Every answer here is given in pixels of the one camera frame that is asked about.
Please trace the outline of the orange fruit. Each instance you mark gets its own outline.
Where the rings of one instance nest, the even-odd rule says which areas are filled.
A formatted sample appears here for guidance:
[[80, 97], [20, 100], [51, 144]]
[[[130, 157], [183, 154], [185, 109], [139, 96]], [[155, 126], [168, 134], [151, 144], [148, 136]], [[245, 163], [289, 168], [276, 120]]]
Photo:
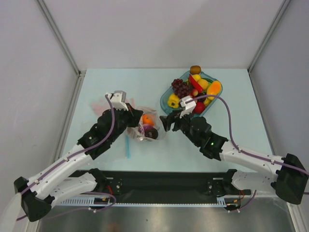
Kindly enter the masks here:
[[151, 126], [153, 126], [155, 124], [154, 123], [154, 117], [151, 114], [143, 114], [141, 119], [142, 119], [143, 124], [149, 124]]

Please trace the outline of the clear zip bag pink zipper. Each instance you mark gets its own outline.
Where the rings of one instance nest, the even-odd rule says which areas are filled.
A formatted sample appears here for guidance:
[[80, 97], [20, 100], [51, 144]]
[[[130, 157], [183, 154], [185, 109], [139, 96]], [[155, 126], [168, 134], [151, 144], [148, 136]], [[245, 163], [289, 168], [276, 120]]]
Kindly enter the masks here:
[[167, 132], [159, 118], [158, 111], [149, 107], [138, 106], [137, 110], [143, 111], [139, 123], [134, 128], [127, 128], [126, 135], [137, 141], [164, 140]]

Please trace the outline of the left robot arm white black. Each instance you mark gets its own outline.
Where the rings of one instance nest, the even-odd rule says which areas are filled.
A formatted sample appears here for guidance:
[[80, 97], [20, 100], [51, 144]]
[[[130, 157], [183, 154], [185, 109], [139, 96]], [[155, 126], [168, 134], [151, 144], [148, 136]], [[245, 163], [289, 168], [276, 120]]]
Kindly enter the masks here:
[[43, 218], [57, 203], [73, 196], [109, 191], [107, 178], [97, 168], [70, 181], [66, 178], [110, 149], [127, 128], [138, 126], [143, 112], [129, 103], [126, 106], [126, 110], [111, 108], [104, 111], [71, 151], [50, 167], [29, 179], [19, 177], [15, 180], [14, 189], [22, 195], [21, 207], [29, 221]]

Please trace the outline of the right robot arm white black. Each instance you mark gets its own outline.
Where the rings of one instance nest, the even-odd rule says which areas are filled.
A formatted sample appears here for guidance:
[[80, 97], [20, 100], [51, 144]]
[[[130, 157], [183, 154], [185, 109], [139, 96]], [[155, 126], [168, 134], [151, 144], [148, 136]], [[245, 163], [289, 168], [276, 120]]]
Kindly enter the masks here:
[[203, 156], [252, 170], [250, 173], [228, 170], [223, 180], [226, 193], [250, 189], [275, 193], [291, 204], [299, 205], [302, 202], [309, 174], [297, 156], [288, 153], [281, 157], [246, 151], [212, 132], [204, 117], [191, 118], [182, 116], [180, 111], [173, 111], [168, 116], [160, 116], [160, 120], [165, 131], [181, 131]]

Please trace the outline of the pink dotted zip bag stack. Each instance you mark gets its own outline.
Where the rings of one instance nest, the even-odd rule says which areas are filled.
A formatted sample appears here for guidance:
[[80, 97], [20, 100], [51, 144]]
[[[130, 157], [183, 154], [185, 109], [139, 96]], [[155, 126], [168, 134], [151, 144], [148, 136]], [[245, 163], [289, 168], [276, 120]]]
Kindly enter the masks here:
[[100, 98], [91, 102], [90, 107], [97, 117], [101, 116], [104, 111], [110, 109], [110, 106], [105, 98]]

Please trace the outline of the blue zipper bag strip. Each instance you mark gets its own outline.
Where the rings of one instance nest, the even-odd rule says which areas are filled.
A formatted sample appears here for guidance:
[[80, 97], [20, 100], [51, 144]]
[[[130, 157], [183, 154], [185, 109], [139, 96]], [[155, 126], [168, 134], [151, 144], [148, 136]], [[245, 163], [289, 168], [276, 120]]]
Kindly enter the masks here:
[[130, 144], [129, 144], [129, 137], [125, 136], [125, 145], [126, 145], [126, 158], [129, 159], [131, 157], [130, 154]]

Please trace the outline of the teal plastic food tray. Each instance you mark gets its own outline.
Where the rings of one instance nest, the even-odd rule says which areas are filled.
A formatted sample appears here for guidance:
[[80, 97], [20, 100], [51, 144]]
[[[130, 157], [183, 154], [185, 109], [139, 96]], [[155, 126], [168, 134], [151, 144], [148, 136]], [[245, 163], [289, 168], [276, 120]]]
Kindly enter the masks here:
[[[189, 84], [189, 87], [191, 89], [191, 93], [190, 96], [191, 98], [193, 98], [195, 100], [195, 102], [203, 102], [205, 104], [205, 110], [201, 113], [201, 114], [195, 114], [194, 111], [192, 112], [192, 116], [196, 117], [196, 116], [203, 116], [206, 111], [208, 109], [210, 109], [210, 107], [212, 106], [212, 104], [215, 101], [215, 95], [207, 95], [207, 89], [204, 90], [203, 92], [199, 93], [193, 86], [192, 84], [189, 82], [188, 77], [189, 77], [190, 72], [187, 71], [185, 72], [180, 78], [178, 79], [182, 79], [183, 81], [186, 81]], [[210, 77], [209, 75], [205, 74], [204, 72], [201, 71], [201, 73], [199, 74], [201, 76], [201, 78], [206, 79], [209, 83], [209, 85], [213, 82], [216, 81], [217, 79]], [[174, 110], [180, 110], [181, 107], [179, 105], [178, 108], [174, 109], [168, 106], [167, 101], [169, 99], [169, 96], [174, 93], [173, 89], [170, 85], [170, 87], [167, 89], [167, 91], [161, 96], [160, 99], [160, 105], [162, 110], [168, 115], [169, 113], [171, 113]]]

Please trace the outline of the dark red grape bunch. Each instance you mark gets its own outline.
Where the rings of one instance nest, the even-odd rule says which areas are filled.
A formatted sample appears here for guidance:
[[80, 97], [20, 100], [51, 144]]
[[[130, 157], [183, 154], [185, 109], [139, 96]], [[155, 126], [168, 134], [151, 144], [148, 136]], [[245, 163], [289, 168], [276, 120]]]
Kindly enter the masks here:
[[173, 89], [174, 94], [178, 96], [180, 99], [190, 95], [191, 93], [189, 84], [186, 81], [183, 81], [182, 79], [174, 79], [173, 82], [171, 83], [171, 87]]

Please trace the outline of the red apple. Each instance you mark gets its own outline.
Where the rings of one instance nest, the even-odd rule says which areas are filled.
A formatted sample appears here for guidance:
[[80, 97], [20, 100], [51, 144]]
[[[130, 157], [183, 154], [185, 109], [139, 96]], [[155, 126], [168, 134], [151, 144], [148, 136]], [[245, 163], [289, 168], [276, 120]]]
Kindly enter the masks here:
[[205, 108], [206, 108], [205, 104], [203, 102], [198, 101], [198, 102], [196, 102], [196, 106], [194, 108], [194, 113], [199, 115], [205, 110]]

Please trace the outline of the yellow lemon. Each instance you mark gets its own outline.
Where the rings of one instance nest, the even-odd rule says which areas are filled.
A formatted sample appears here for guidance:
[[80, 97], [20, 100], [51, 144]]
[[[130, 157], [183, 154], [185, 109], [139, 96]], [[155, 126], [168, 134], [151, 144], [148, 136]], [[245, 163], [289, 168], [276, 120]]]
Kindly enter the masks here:
[[204, 89], [206, 90], [209, 86], [209, 83], [206, 79], [201, 78], [199, 74], [192, 75], [193, 79]]

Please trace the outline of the orange mango piece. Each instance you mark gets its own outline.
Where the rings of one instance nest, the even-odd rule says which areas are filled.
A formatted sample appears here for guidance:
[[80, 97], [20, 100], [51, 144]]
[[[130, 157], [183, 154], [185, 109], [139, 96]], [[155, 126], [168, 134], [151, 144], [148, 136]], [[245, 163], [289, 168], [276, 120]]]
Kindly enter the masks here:
[[213, 81], [207, 88], [207, 95], [218, 95], [221, 92], [221, 90], [222, 90], [221, 83], [218, 80]]

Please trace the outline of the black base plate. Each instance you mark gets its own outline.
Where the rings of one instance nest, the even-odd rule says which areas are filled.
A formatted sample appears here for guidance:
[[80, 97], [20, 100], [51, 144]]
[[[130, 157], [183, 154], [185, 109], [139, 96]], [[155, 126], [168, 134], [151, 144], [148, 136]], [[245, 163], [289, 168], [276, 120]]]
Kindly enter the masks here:
[[107, 191], [117, 196], [166, 196], [166, 195], [206, 195], [216, 197], [250, 196], [251, 190], [237, 190], [223, 183], [225, 173], [187, 173], [187, 172], [130, 172], [102, 171], [90, 169], [105, 188], [97, 187], [99, 192]]

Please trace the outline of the left aluminium frame post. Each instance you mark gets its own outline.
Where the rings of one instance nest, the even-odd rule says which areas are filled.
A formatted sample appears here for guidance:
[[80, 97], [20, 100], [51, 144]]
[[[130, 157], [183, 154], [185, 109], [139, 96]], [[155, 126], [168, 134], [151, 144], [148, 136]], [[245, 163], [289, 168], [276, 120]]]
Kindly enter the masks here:
[[73, 69], [74, 73], [79, 76], [81, 71], [77, 66], [77, 63], [75, 59], [73, 58], [73, 55], [65, 41], [65, 39], [62, 36], [62, 33], [52, 16], [50, 10], [48, 9], [47, 4], [44, 0], [35, 0], [36, 4], [38, 5], [39, 10], [41, 11], [47, 25], [49, 26], [51, 32], [53, 33], [58, 45], [60, 46], [60, 49], [62, 50], [63, 54], [65, 55], [67, 61], [69, 62], [69, 65]]

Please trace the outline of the aluminium frame post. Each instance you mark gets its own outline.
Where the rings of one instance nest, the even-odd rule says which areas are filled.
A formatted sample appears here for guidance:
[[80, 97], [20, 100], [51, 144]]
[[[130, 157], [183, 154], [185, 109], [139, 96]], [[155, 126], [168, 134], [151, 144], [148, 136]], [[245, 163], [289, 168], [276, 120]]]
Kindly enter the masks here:
[[41, 11], [47, 25], [49, 26], [51, 32], [53, 33], [58, 45], [60, 46], [60, 49], [62, 50], [63, 54], [65, 55], [67, 61], [69, 62], [69, 65], [73, 69], [74, 73], [79, 76], [81, 71], [77, 66], [77, 63], [75, 59], [73, 58], [73, 55], [65, 41], [65, 39], [62, 36], [62, 33], [52, 16], [50, 10], [48, 9], [47, 4], [44, 0], [35, 0], [36, 4], [38, 5], [39, 10]]
[[270, 24], [270, 27], [268, 28], [268, 30], [267, 30], [265, 36], [263, 37], [254, 57], [252, 58], [249, 66], [247, 68], [249, 75], [251, 75], [251, 73], [254, 70], [259, 58], [261, 57], [261, 55], [264, 52], [264, 50], [266, 49], [268, 43], [272, 39], [272, 36], [274, 35], [277, 27], [281, 23], [281, 21], [282, 21], [284, 15], [286, 14], [291, 2], [292, 2], [292, 0], [283, 0], [282, 1], [278, 11], [275, 14], [274, 19], [272, 20], [272, 22]]

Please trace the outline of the right aluminium frame post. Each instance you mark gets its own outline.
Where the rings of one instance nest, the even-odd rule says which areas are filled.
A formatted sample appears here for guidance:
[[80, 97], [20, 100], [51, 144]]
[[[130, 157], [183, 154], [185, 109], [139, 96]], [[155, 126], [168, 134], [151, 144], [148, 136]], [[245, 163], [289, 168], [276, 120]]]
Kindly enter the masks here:
[[282, 21], [284, 15], [286, 14], [291, 2], [292, 2], [292, 0], [283, 0], [282, 1], [278, 11], [275, 14], [274, 19], [272, 20], [272, 22], [270, 24], [270, 27], [268, 28], [268, 30], [267, 30], [265, 36], [263, 37], [254, 57], [252, 58], [249, 66], [247, 68], [249, 75], [251, 75], [251, 73], [254, 70], [259, 58], [261, 57], [261, 55], [264, 52], [264, 50], [266, 49], [268, 43], [272, 39], [272, 36], [274, 35], [277, 27], [281, 23], [281, 21]]

